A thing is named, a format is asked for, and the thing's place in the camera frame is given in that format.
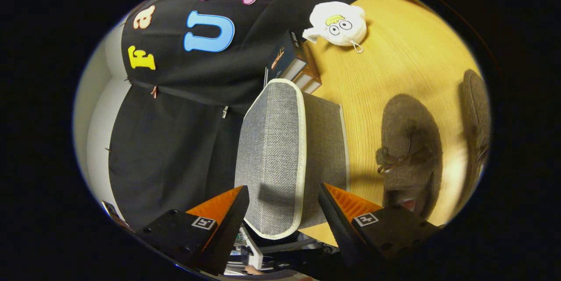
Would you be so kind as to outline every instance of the stacked books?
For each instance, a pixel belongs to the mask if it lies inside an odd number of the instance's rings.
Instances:
[[[275,78],[293,81],[301,91],[313,93],[321,86],[314,57],[307,43],[302,43],[295,32],[284,35],[271,53],[265,67],[265,83]]]

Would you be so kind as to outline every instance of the desk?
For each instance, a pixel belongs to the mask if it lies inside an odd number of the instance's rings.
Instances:
[[[446,223],[455,215],[466,180],[459,87],[467,69],[480,74],[475,58],[445,21],[411,0],[357,0],[352,5],[366,11],[363,53],[322,38],[307,43],[323,82],[313,95],[343,107],[351,169],[348,190],[382,204],[383,178],[375,156],[381,147],[382,115],[391,97],[406,93],[427,107],[440,131],[442,183],[428,221]],[[327,223],[300,231],[337,245]]]

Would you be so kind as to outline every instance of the brown slipper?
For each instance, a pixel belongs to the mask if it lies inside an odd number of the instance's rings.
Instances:
[[[384,108],[381,137],[376,161],[384,175],[383,206],[398,203],[428,217],[442,176],[442,145],[433,116],[419,100],[397,95]]]
[[[468,69],[460,87],[465,138],[468,143],[468,167],[458,208],[463,207],[479,182],[491,140],[491,112],[483,79]]]

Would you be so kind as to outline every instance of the yellow letter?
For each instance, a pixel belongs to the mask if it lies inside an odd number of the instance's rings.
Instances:
[[[131,61],[131,67],[147,67],[153,70],[156,69],[156,64],[154,64],[154,55],[148,54],[146,57],[146,51],[136,50],[134,45],[128,47],[128,58]]]

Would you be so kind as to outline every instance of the person's hand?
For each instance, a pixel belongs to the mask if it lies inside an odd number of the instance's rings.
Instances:
[[[251,266],[251,265],[250,265],[250,266],[246,266],[245,269],[246,269],[246,272],[249,273],[249,274],[264,274],[263,272],[261,272],[261,271],[255,269],[255,267],[253,267],[253,266]]]

